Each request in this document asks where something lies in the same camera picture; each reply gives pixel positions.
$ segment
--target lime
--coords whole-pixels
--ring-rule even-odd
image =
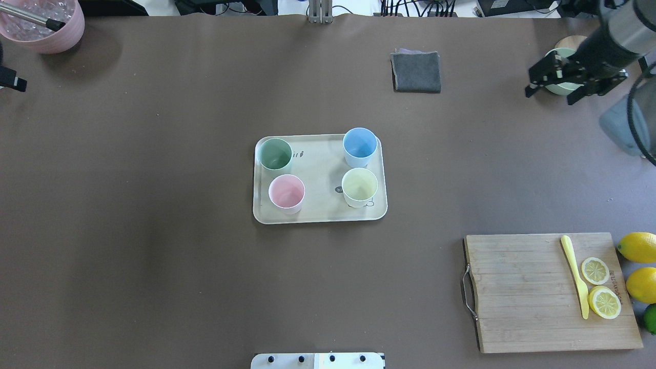
[[[615,319],[622,311],[622,305],[615,292],[605,286],[596,286],[588,293],[590,308],[604,319]]]
[[[592,284],[604,284],[610,278],[610,272],[606,263],[596,257],[589,257],[581,263],[581,274]]]
[[[631,273],[626,280],[626,289],[641,303],[656,303],[656,268],[645,267]]]
[[[656,304],[647,306],[642,321],[645,323],[645,328],[647,328],[651,334],[656,336]]]
[[[656,262],[656,234],[633,232],[622,238],[617,249],[627,259],[636,263]]]

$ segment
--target cloth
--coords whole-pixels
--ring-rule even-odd
[[[440,55],[437,51],[398,49],[392,56],[394,90],[399,92],[439,93]]]

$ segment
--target cup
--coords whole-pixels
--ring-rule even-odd
[[[27,3],[28,0],[4,0],[7,4],[14,5],[15,7],[22,8],[23,4]],[[74,6],[73,15],[71,18],[66,21],[66,25],[62,27],[61,30],[54,32],[51,35],[46,37],[36,39],[33,41],[21,41],[12,38],[5,29],[5,24],[9,21],[9,16],[4,13],[0,13],[0,34],[5,36],[7,39],[13,41],[17,45],[35,51],[39,54],[56,54],[66,51],[75,44],[77,44],[82,38],[84,33],[84,14],[82,14],[82,8],[77,0],[66,0],[67,6]],[[37,3],[45,3],[45,1],[37,0]]]
[[[350,207],[367,205],[377,191],[378,179],[366,168],[353,168],[342,177],[342,192]]]
[[[257,158],[265,171],[273,176],[291,172],[292,150],[283,139],[268,139],[262,143]]]
[[[565,58],[569,58],[570,56],[574,55],[574,53],[576,53],[576,50],[570,49],[569,47],[557,47],[555,49],[549,50],[549,53],[551,53],[554,50],[558,53],[558,55],[563,56]],[[581,86],[583,85],[579,85],[578,83],[563,82],[557,85],[547,85],[544,86],[544,88],[555,93],[556,95],[567,96]]]
[[[366,167],[378,147],[378,140],[370,130],[353,128],[344,135],[344,158],[351,168]]]
[[[269,185],[269,199],[285,214],[298,213],[304,198],[305,184],[295,175],[280,175]]]

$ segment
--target white bracket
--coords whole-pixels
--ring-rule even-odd
[[[310,0],[309,6],[310,23],[333,23],[333,0]]]
[[[385,369],[384,353],[258,354],[251,369]]]

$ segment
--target lemon slice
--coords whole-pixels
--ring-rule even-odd
[[[608,266],[596,257],[589,257],[581,263],[581,274],[588,282],[596,285],[604,284],[610,278]]]
[[[622,305],[615,292],[605,286],[596,286],[588,294],[590,308],[604,319],[615,319],[622,311]]]

